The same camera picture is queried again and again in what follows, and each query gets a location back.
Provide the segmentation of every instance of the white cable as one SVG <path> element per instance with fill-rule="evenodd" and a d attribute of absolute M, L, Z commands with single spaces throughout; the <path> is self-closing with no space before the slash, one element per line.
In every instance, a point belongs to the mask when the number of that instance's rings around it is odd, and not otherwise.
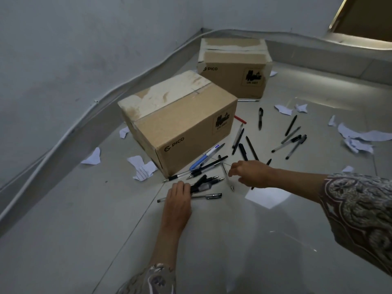
<path fill-rule="evenodd" d="M 212 31 L 208 31 L 206 33 L 202 33 L 200 35 L 197 35 L 196 37 L 194 37 L 193 39 L 189 40 L 187 43 L 183 44 L 181 47 L 179 47 L 178 49 L 176 49 L 174 52 L 172 52 L 171 54 L 169 54 L 167 57 L 165 57 L 161 62 L 159 62 L 158 64 L 154 65 L 153 67 L 151 67 L 150 69 L 147 69 L 146 71 L 144 71 L 143 73 L 135 76 L 134 78 L 130 79 L 129 81 L 127 81 L 126 83 L 130 82 L 130 81 L 134 81 L 135 79 L 138 79 L 139 77 L 145 75 L 146 73 L 150 72 L 151 70 L 157 68 L 158 66 L 162 65 L 164 62 L 166 62 L 171 56 L 173 56 L 174 54 L 178 53 L 180 50 L 182 50 L 183 48 L 185 48 L 186 46 L 188 46 L 190 43 L 192 43 L 193 41 L 211 34 L 211 33 L 215 33 L 215 32 L 220 32 L 220 31 L 242 31 L 242 32 L 258 32 L 258 31 L 252 31 L 252 30 L 244 30 L 244 29 L 218 29 L 218 30 L 212 30 Z M 288 34 L 288 32 L 258 32 L 258 33 L 269 33 L 269 34 Z M 316 40 L 321 40 L 323 42 L 330 42 L 330 43 L 334 43 L 334 44 L 339 44 L 342 45 L 341 43 L 335 42 L 335 41 L 327 41 L 324 40 L 322 38 L 318 38 L 318 37 L 309 37 L 309 36 L 304 36 L 304 35 L 300 35 L 299 36 L 303 36 L 306 38 L 312 38 L 312 39 L 316 39 Z M 346 45 L 346 46 L 350 46 L 350 47 L 356 47 L 356 48 L 368 48 L 368 47 L 359 47 L 359 46 L 352 46 L 352 45 Z M 117 86 L 116 88 L 114 88 L 113 90 L 119 88 L 120 86 L 126 84 L 120 84 L 119 86 Z M 45 164 L 47 163 L 47 161 L 52 157 L 52 155 L 55 153 L 55 151 L 60 147 L 60 145 L 64 142 L 64 140 L 68 137 L 68 135 L 77 127 L 77 125 L 91 112 L 91 110 L 93 110 L 93 108 L 95 108 L 98 103 L 101 102 L 101 100 L 103 100 L 107 95 L 110 95 L 109 93 L 104 94 L 99 100 L 94 100 L 94 102 L 92 103 L 92 105 L 82 114 L 82 116 L 66 131 L 66 133 L 60 138 L 60 140 L 56 143 L 56 145 L 46 154 L 46 156 L 42 159 L 42 161 L 38 164 L 38 166 L 35 168 L 35 170 L 33 171 L 33 173 L 31 174 L 31 176 L 29 176 L 29 178 L 26 180 L 26 182 L 24 183 L 24 185 L 22 186 L 22 188 L 17 192 L 17 194 L 15 195 L 15 197 L 11 200 L 11 202 L 7 205 L 7 207 L 2 211 L 2 213 L 0 214 L 0 221 L 3 220 L 3 218 L 6 216 L 6 214 L 11 210 L 11 208 L 15 205 L 15 203 L 19 200 L 19 198 L 22 196 L 22 194 L 26 191 L 26 189 L 29 187 L 29 185 L 31 184 L 31 182 L 33 181 L 34 178 L 36 178 L 37 174 L 41 171 L 42 167 L 45 166 Z"/>

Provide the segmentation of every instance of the white wall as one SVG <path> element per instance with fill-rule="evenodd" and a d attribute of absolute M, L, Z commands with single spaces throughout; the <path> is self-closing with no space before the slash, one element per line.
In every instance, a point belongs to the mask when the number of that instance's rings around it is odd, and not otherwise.
<path fill-rule="evenodd" d="M 0 0 L 0 188 L 201 27 L 201 0 Z"/>
<path fill-rule="evenodd" d="M 208 29 L 240 28 L 323 36 L 343 0 L 202 0 Z"/>

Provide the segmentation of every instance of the brown cardboard box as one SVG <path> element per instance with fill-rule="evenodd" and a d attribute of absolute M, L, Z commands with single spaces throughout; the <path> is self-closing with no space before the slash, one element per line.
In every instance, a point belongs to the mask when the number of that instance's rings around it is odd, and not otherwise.
<path fill-rule="evenodd" d="M 238 98 L 261 98 L 272 59 L 263 39 L 203 38 L 197 69 Z"/>
<path fill-rule="evenodd" d="M 230 133 L 237 98 L 187 71 L 118 105 L 135 140 L 168 177 Z"/>

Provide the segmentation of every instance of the paper scrap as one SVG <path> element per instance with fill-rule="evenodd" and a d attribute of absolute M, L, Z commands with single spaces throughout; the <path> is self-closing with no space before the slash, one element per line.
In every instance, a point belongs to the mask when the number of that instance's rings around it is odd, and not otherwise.
<path fill-rule="evenodd" d="M 153 172 L 158 170 L 153 161 L 144 164 L 141 156 L 130 157 L 127 161 L 136 168 L 136 176 L 133 178 L 141 182 L 152 177 Z"/>
<path fill-rule="evenodd" d="M 125 136 L 127 135 L 127 133 L 129 133 L 129 132 L 130 132 L 130 131 L 129 131 L 129 128 L 128 128 L 128 127 L 122 128 L 122 129 L 120 130 L 120 138 L 124 139 Z"/>
<path fill-rule="evenodd" d="M 344 138 L 360 138 L 365 141 L 387 141 L 392 140 L 392 133 L 384 133 L 377 130 L 366 133 L 358 133 L 347 128 L 343 123 L 340 123 L 337 130 Z"/>
<path fill-rule="evenodd" d="M 373 145 L 362 143 L 359 140 L 351 138 L 346 138 L 344 142 L 356 154 L 359 153 L 360 150 L 373 153 Z"/>
<path fill-rule="evenodd" d="M 334 126 L 336 127 L 336 123 L 335 123 L 335 115 L 331 116 L 329 122 L 328 122 L 328 126 Z"/>
<path fill-rule="evenodd" d="M 351 166 L 347 166 L 346 168 L 344 168 L 342 170 L 342 172 L 353 172 L 353 171 L 354 171 L 354 167 L 351 167 Z"/>
<path fill-rule="evenodd" d="M 297 110 L 297 112 L 306 112 L 306 113 L 308 113 L 308 111 L 306 110 L 306 106 L 308 106 L 308 105 L 307 104 L 304 104 L 304 105 L 295 104 L 295 109 Z"/>
<path fill-rule="evenodd" d="M 99 147 L 95 148 L 94 152 L 86 160 L 83 160 L 81 164 L 97 165 L 101 163 L 100 158 L 101 150 Z"/>
<path fill-rule="evenodd" d="M 254 188 L 248 191 L 245 198 L 271 209 L 285 201 L 290 195 L 290 192 L 278 188 Z"/>
<path fill-rule="evenodd" d="M 283 105 L 275 105 L 275 108 L 278 109 L 280 113 L 287 114 L 288 116 L 291 116 L 291 113 L 293 112 L 292 109 L 288 109 Z"/>

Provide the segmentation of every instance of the patterned sleeve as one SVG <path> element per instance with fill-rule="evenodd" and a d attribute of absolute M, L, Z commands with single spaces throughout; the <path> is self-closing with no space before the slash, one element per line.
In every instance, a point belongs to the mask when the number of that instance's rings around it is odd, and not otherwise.
<path fill-rule="evenodd" d="M 175 294 L 176 273 L 164 264 L 145 268 L 123 284 L 116 294 Z"/>
<path fill-rule="evenodd" d="M 392 275 L 392 181 L 333 174 L 320 201 L 336 242 Z"/>

